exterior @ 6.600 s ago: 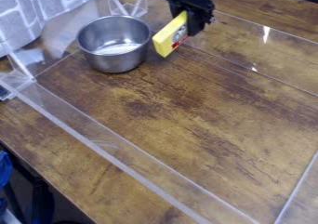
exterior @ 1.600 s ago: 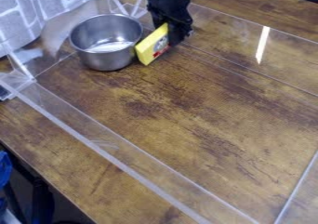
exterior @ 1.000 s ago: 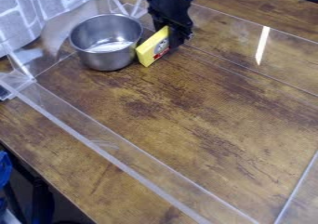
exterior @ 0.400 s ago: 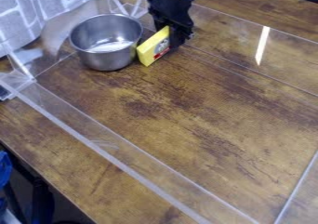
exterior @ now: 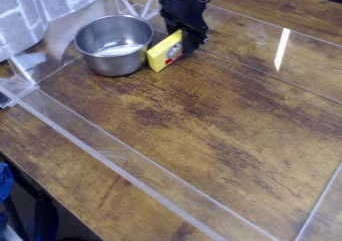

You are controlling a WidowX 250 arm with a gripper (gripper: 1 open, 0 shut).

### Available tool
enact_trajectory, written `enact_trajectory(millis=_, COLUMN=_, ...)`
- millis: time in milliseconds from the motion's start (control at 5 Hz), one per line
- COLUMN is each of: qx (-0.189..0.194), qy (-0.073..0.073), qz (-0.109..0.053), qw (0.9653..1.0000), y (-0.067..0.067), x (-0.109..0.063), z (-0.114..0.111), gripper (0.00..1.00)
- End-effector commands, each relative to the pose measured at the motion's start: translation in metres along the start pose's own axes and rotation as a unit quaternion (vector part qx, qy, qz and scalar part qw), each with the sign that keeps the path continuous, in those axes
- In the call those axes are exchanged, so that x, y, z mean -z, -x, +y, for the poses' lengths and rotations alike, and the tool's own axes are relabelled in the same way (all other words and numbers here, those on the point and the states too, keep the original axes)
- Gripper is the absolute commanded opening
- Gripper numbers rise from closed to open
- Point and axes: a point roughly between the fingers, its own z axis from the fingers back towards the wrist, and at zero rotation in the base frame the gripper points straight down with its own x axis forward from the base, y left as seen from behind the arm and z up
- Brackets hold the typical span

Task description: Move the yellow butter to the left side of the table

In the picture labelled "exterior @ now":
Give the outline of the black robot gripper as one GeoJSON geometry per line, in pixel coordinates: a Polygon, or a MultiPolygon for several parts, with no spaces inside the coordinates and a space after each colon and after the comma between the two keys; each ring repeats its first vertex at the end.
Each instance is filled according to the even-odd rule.
{"type": "Polygon", "coordinates": [[[209,0],[158,0],[160,16],[168,34],[181,30],[183,54],[189,56],[207,42],[208,26],[203,13],[209,0]]]}

